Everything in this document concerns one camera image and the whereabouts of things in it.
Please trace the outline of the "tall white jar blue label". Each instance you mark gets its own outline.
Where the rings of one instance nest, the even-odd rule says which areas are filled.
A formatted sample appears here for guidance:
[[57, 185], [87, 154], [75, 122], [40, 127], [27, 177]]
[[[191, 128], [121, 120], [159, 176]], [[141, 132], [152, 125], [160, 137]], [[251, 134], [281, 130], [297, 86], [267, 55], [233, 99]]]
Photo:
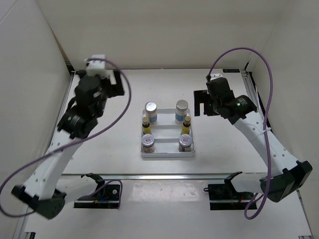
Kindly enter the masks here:
[[175, 107], [175, 123], [182, 124], [187, 116], [188, 102], [186, 100], [179, 100]]

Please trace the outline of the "tall white jar silver lid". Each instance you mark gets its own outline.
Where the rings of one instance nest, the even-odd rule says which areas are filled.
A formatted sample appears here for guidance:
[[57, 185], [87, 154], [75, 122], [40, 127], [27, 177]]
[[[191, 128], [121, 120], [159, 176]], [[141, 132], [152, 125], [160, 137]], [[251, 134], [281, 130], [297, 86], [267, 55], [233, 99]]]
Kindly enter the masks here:
[[147, 102], [145, 104], [146, 117], [151, 125], [157, 124], [157, 105], [155, 102]]

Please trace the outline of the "short jar orange label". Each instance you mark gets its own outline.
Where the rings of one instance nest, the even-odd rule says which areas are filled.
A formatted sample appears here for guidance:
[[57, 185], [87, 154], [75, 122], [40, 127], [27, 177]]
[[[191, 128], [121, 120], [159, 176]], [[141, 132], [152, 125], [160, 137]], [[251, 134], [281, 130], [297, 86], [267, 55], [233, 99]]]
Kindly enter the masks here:
[[179, 152], [192, 152], [193, 151], [193, 139], [189, 134], [182, 134], [178, 142]]

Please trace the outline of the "small yellow label bottle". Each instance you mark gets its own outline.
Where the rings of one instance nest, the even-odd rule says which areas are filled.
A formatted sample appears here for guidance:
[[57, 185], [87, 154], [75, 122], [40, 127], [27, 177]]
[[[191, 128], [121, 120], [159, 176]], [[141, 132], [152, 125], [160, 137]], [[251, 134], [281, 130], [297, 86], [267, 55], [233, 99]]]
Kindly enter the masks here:
[[151, 125], [150, 125], [148, 117], [142, 118], [142, 129], [143, 129], [143, 134], [151, 134]]

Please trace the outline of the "short jar grey lid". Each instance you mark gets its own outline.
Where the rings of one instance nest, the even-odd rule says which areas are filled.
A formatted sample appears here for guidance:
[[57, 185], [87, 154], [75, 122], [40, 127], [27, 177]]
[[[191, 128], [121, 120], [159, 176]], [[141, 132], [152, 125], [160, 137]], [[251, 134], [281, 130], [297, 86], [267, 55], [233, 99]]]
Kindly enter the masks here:
[[151, 134], [144, 134], [142, 137], [142, 149], [145, 153], [153, 153], [155, 151], [155, 138]]

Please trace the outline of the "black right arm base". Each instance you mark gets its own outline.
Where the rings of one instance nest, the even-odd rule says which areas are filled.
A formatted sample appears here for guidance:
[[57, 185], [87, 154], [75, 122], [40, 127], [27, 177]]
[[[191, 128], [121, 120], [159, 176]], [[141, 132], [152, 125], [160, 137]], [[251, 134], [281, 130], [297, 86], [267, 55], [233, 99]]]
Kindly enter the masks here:
[[249, 192], [231, 194], [224, 184], [208, 184], [203, 191], [208, 193], [211, 211], [243, 211], [254, 196]]

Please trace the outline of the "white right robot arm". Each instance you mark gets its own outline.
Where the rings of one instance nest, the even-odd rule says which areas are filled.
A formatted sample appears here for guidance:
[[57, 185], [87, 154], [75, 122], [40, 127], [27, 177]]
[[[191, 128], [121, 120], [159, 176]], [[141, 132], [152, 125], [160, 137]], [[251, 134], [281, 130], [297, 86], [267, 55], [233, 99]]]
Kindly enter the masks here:
[[204, 105], [207, 116], [221, 116], [239, 130], [258, 152], [267, 166], [267, 174], [236, 172], [225, 180], [224, 194], [229, 199], [242, 192], [264, 194], [272, 202], [279, 202], [304, 185], [313, 168], [308, 161], [299, 161], [290, 154], [274, 134], [263, 124], [256, 105], [246, 95], [234, 96], [224, 77], [206, 83], [205, 90], [194, 95], [194, 115], [201, 114]]

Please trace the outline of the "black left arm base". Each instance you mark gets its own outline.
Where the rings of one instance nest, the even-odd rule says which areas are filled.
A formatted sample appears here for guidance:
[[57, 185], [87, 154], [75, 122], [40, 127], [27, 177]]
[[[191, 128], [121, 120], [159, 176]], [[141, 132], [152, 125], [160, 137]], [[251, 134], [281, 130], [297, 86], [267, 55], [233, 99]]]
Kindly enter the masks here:
[[75, 209], [119, 209], [123, 192], [121, 180], [104, 181], [102, 189], [93, 196], [83, 196], [74, 201]]

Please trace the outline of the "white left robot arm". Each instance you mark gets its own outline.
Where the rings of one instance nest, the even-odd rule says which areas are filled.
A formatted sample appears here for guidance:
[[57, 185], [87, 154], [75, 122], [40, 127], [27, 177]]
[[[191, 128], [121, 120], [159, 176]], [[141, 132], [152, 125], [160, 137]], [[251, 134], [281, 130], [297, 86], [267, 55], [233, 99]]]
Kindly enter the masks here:
[[61, 144], [53, 145], [52, 150], [40, 158], [41, 164], [22, 184], [13, 187], [11, 193], [27, 204], [33, 212], [46, 219], [53, 219], [63, 207], [83, 197], [99, 201], [104, 198], [107, 183], [94, 173], [81, 175], [80, 179], [69, 184], [58, 181], [65, 167], [77, 149], [89, 138], [90, 132], [102, 117], [109, 98], [125, 94], [122, 73], [113, 71], [115, 84], [110, 76], [83, 75], [75, 87], [75, 96], [57, 124], [57, 132], [62, 134]]

